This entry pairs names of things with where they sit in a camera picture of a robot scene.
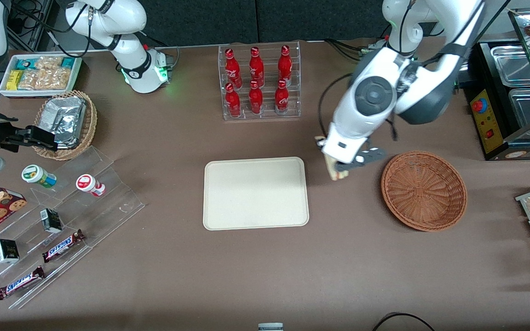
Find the red button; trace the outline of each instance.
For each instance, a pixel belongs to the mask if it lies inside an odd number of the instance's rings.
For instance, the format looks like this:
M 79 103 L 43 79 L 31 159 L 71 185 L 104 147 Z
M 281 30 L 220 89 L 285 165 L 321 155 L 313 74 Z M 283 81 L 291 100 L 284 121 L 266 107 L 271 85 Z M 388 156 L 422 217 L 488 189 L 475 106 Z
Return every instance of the red button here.
M 483 103 L 482 101 L 480 101 L 480 100 L 478 100 L 478 101 L 476 101 L 476 102 L 474 102 L 474 103 L 472 104 L 472 109 L 473 109 L 473 111 L 475 111 L 476 113 L 478 113 L 479 111 L 481 111 L 483 107 L 484 107 L 484 103 Z

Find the acrylic display stand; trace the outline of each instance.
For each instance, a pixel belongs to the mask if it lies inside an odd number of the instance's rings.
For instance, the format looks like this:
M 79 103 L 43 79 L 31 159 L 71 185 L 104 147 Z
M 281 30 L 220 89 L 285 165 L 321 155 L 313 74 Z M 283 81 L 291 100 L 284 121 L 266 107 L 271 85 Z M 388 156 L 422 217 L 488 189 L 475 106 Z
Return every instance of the acrylic display stand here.
M 292 58 L 292 83 L 288 86 L 288 112 L 285 115 L 278 115 L 275 113 L 275 91 L 277 90 L 278 82 L 277 62 L 282 56 L 282 46 L 284 45 L 290 47 L 290 57 Z M 261 91 L 263 92 L 263 112 L 260 115 L 253 114 L 248 100 L 248 92 L 251 90 L 251 73 L 248 68 L 248 63 L 251 60 L 251 47 L 255 46 L 259 47 L 260 56 L 265 65 L 265 85 L 261 87 Z M 225 50 L 228 48 L 231 48 L 234 51 L 234 57 L 238 61 L 238 65 L 240 65 L 240 77 L 242 78 L 242 88 L 236 91 L 240 97 L 241 111 L 240 117 L 237 118 L 230 116 L 225 100 L 225 85 L 229 82 L 225 69 Z M 225 120 L 282 120 L 301 116 L 301 59 L 299 42 L 219 46 L 218 69 L 220 77 L 220 92 L 222 94 L 222 109 Z
M 2 304 L 10 309 L 23 307 L 144 207 L 136 193 L 120 180 L 111 164 L 108 157 L 90 147 L 53 172 L 58 181 L 51 189 L 34 185 L 34 196 L 26 197 L 28 205 L 0 225 L 0 239 L 15 240 L 20 256 L 14 264 L 0 263 L 0 287 L 31 273 L 38 266 L 42 266 L 46 273 L 45 279 L 36 281 L 29 289 L 16 291 Z M 104 183 L 105 193 L 94 197 L 77 190 L 75 181 L 82 174 L 90 174 Z M 58 212 L 63 223 L 60 233 L 44 231 L 40 221 L 40 211 L 44 208 Z M 44 264 L 42 253 L 78 229 L 82 230 L 86 239 L 56 260 Z

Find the foil package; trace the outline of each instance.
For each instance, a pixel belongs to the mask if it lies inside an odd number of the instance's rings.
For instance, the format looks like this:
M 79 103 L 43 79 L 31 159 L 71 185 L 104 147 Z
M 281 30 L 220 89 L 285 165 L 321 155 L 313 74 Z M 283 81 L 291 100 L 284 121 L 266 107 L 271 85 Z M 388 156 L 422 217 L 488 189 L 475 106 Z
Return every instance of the foil package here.
M 87 105 L 80 97 L 51 99 L 42 110 L 38 127 L 54 134 L 58 149 L 73 149 L 79 136 Z

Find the brown basket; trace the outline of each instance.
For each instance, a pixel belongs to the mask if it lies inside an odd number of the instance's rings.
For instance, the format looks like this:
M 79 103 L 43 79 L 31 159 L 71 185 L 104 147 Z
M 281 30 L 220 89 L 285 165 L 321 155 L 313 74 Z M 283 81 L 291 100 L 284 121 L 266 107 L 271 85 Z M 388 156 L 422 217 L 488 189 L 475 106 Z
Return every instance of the brown basket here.
M 59 149 L 55 152 L 42 147 L 34 147 L 36 153 L 38 153 L 38 155 L 40 155 L 41 157 L 46 157 L 47 159 L 55 159 L 58 161 L 67 161 L 70 159 L 74 159 L 75 157 L 83 153 L 88 147 L 90 147 L 91 142 L 93 141 L 93 136 L 95 134 L 95 126 L 97 125 L 97 110 L 95 109 L 95 105 L 91 102 L 91 99 L 89 99 L 87 94 L 80 91 L 71 91 L 60 94 L 59 96 L 54 96 L 52 98 L 56 99 L 68 97 L 80 97 L 83 98 L 87 103 L 85 118 L 83 119 L 83 126 L 81 128 L 81 136 L 79 137 L 79 145 L 77 145 L 77 147 L 74 149 Z M 40 117 L 42 116 L 44 105 L 46 105 L 46 103 L 44 103 L 42 107 L 40 107 L 40 111 L 38 112 L 38 115 L 36 115 L 36 120 L 34 121 L 35 126 L 37 126 L 38 122 L 40 122 Z
M 450 228 L 467 207 L 459 173 L 444 159 L 424 151 L 396 155 L 381 176 L 381 193 L 400 221 L 421 231 Z

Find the yellow control panel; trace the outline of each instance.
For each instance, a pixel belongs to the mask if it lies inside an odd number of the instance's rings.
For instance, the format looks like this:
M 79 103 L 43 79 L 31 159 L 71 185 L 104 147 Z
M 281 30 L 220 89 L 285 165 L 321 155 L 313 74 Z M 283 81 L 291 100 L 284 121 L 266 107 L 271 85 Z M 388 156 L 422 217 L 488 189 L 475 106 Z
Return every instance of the yellow control panel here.
M 486 153 L 490 153 L 502 145 L 504 140 L 492 107 L 490 107 L 490 99 L 488 99 L 486 90 L 478 94 L 469 105 L 472 107 L 473 117 L 476 120 L 484 150 Z

